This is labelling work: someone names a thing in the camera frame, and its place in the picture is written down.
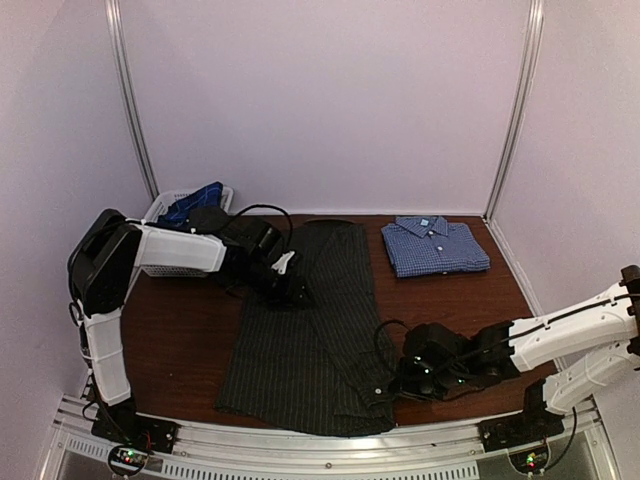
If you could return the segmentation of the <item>black pinstriped long sleeve shirt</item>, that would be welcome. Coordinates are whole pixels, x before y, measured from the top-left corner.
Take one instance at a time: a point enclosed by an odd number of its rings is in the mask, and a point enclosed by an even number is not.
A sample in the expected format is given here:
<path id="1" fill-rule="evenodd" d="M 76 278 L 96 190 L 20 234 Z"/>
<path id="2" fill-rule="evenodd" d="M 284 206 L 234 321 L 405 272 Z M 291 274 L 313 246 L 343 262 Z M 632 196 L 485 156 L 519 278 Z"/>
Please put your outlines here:
<path id="1" fill-rule="evenodd" d="M 395 347 L 378 328 L 365 227 L 308 221 L 295 228 L 292 246 L 315 305 L 283 309 L 245 295 L 215 409 L 313 435 L 393 429 Z"/>

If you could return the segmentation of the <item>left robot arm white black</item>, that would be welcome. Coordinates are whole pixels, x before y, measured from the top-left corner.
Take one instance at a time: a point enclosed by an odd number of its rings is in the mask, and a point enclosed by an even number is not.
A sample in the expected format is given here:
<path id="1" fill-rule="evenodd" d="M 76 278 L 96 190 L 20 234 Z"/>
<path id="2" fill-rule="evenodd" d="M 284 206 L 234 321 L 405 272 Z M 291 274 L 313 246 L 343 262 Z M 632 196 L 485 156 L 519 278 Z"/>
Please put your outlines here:
<path id="1" fill-rule="evenodd" d="M 104 425 L 121 443 L 133 444 L 144 433 L 142 419 L 120 405 L 132 397 L 120 319 L 139 271 L 221 274 L 277 308 L 308 308 L 313 299 L 292 242 L 291 231 L 248 210 L 229 215 L 219 207 L 200 207 L 180 226 L 131 219 L 115 209 L 100 213 L 68 261 L 70 310 L 99 398 L 114 406 Z"/>

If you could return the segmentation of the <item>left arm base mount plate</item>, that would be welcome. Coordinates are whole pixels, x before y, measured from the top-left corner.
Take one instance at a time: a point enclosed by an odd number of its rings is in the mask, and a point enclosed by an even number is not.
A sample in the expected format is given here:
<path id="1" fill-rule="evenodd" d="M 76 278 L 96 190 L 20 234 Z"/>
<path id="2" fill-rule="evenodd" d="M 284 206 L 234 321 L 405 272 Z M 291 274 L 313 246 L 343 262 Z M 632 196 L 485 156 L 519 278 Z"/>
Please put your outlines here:
<path id="1" fill-rule="evenodd" d="M 91 434 L 118 444 L 140 450 L 170 454 L 173 452 L 179 426 L 168 420 L 140 415 L 108 418 L 99 412 L 93 421 Z"/>

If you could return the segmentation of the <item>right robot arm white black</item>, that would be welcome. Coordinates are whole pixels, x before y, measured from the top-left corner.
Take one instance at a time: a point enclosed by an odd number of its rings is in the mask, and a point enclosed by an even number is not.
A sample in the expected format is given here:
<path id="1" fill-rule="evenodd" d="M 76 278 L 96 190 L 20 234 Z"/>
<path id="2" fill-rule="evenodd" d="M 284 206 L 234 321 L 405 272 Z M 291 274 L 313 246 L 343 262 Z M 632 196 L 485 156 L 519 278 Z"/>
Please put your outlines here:
<path id="1" fill-rule="evenodd" d="M 522 412 L 511 418 L 519 440 L 535 440 L 584 398 L 638 369 L 638 266 L 623 268 L 618 282 L 586 301 L 491 325 L 472 337 L 439 323 L 411 328 L 389 389 L 443 400 L 457 387 L 488 389 L 574 353 L 581 359 L 526 389 Z"/>

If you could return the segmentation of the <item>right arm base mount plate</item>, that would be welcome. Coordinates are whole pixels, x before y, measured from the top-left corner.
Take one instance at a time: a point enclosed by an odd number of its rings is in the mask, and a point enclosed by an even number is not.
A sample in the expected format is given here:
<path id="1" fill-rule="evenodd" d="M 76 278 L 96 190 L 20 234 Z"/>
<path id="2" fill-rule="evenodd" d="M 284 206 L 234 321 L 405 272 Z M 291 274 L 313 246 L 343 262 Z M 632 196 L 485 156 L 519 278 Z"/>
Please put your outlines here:
<path id="1" fill-rule="evenodd" d="M 548 412 L 526 413 L 485 420 L 478 430 L 486 452 L 542 441 L 564 432 L 563 417 Z"/>

